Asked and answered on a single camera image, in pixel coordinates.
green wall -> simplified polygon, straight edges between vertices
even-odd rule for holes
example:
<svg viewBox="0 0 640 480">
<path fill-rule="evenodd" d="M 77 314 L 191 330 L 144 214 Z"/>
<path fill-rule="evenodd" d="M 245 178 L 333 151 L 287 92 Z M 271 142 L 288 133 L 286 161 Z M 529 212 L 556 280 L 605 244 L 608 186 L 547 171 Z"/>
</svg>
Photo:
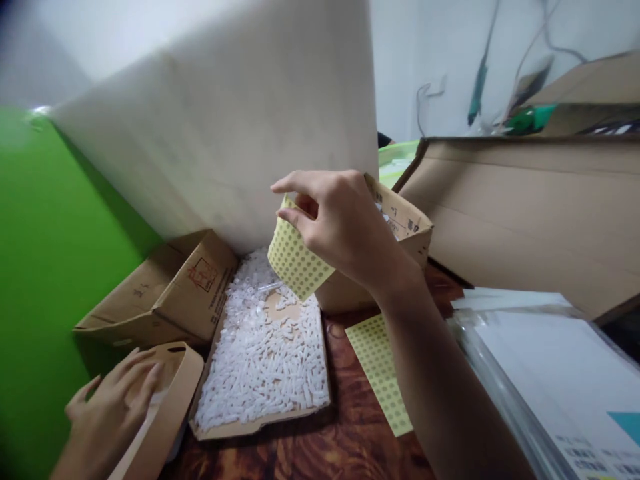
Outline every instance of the green wall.
<svg viewBox="0 0 640 480">
<path fill-rule="evenodd" d="M 161 240 L 50 121 L 18 109 L 0 109 L 0 205 L 0 477 L 42 479 L 70 396 L 117 360 L 71 328 Z"/>
</svg>

wooden table surface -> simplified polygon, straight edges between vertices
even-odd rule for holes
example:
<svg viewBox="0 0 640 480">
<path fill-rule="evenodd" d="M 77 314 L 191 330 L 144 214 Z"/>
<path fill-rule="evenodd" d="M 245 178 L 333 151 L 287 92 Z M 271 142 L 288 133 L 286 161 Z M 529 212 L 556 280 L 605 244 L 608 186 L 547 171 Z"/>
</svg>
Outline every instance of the wooden table surface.
<svg viewBox="0 0 640 480">
<path fill-rule="evenodd" d="M 462 296 L 433 265 L 425 278 L 444 316 Z M 198 442 L 187 429 L 163 480 L 432 479 L 414 432 L 395 438 L 358 362 L 345 328 L 376 310 L 323 319 L 332 404 L 310 417 L 265 426 L 249 437 Z"/>
</svg>

green plastic basket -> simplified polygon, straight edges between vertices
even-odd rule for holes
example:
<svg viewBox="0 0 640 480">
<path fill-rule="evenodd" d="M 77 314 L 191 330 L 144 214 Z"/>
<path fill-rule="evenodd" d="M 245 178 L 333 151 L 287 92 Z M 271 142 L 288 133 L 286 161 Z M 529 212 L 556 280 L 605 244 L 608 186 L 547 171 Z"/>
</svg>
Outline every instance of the green plastic basket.
<svg viewBox="0 0 640 480">
<path fill-rule="evenodd" d="M 393 188 L 415 157 L 418 143 L 420 140 L 394 143 L 378 150 L 380 183 L 388 188 Z"/>
</svg>

white wall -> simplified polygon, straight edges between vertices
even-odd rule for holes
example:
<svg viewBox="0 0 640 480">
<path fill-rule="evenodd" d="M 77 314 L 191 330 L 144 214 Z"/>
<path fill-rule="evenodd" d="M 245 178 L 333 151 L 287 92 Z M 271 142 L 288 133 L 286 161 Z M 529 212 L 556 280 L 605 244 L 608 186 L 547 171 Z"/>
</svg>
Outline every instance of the white wall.
<svg viewBox="0 0 640 480">
<path fill-rule="evenodd" d="M 256 0 L 236 2 L 248 7 Z M 423 102 L 428 135 L 467 132 L 475 74 L 493 0 L 370 0 L 378 130 L 419 137 L 415 92 L 447 74 L 442 96 Z M 54 105 L 130 64 L 156 45 L 220 14 L 227 0 L 31 0 L 0 24 L 0 105 Z M 482 98 L 485 115 L 506 106 L 515 72 L 542 22 L 541 0 L 502 0 Z M 640 47 L 640 1 L 562 0 L 552 40 L 588 59 Z M 549 51 L 539 38 L 523 72 Z M 549 80 L 576 65 L 555 56 Z"/>
<path fill-rule="evenodd" d="M 26 0 L 0 23 L 0 105 L 56 105 L 158 46 L 259 0 Z"/>
<path fill-rule="evenodd" d="M 550 7 L 557 0 L 549 0 Z M 418 6 L 419 26 L 413 85 L 409 97 L 433 75 L 446 72 L 445 93 L 423 103 L 427 135 L 463 135 L 475 76 L 491 23 L 492 0 L 427 0 Z M 542 25 L 540 0 L 503 0 L 493 32 L 482 97 L 483 114 L 503 111 L 509 101 L 515 73 L 524 52 Z M 557 46 L 580 51 L 593 60 L 640 47 L 640 2 L 635 0 L 563 0 L 549 30 Z M 542 36 L 523 66 L 549 54 Z M 547 82 L 576 66 L 578 61 L 556 53 Z M 418 138 L 415 108 L 410 112 L 410 138 Z"/>
<path fill-rule="evenodd" d="M 413 69 L 424 0 L 371 0 L 371 32 L 378 130 L 396 141 L 409 139 Z"/>
</svg>

yellow sticker sheet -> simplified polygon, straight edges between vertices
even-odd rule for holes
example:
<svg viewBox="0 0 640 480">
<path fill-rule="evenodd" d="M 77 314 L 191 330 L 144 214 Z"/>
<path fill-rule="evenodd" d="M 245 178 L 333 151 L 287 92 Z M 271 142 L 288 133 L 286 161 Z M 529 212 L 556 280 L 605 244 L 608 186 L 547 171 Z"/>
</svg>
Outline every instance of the yellow sticker sheet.
<svg viewBox="0 0 640 480">
<path fill-rule="evenodd" d="M 399 437 L 413 430 L 400 395 L 391 344 L 382 315 L 364 320 L 345 332 L 393 434 Z"/>
<path fill-rule="evenodd" d="M 285 194 L 280 208 L 297 209 L 298 206 Z M 280 217 L 275 224 L 267 258 L 280 280 L 301 301 L 309 298 L 335 271 L 306 248 L 300 232 Z"/>
</svg>

